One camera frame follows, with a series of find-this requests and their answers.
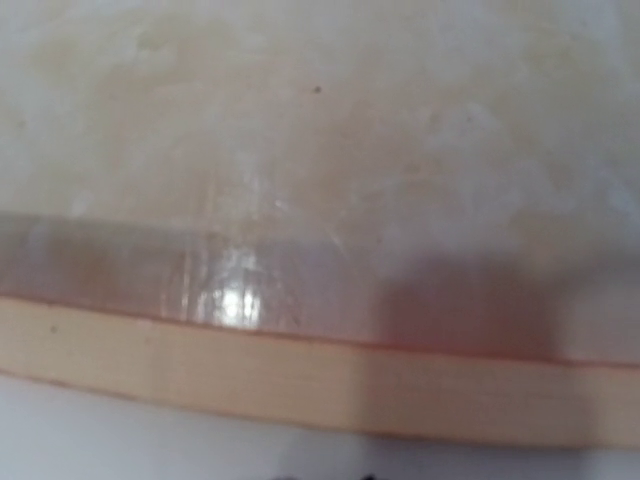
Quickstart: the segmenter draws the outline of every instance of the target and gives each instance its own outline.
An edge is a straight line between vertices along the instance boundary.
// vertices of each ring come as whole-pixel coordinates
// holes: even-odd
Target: wood trim
[[[145,402],[483,444],[640,447],[640,370],[309,342],[0,300],[0,370]]]

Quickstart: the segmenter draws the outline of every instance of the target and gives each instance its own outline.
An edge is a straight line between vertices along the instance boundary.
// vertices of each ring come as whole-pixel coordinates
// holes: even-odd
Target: gray surface
[[[0,480],[623,480],[640,454],[487,449],[309,432],[0,377]]]

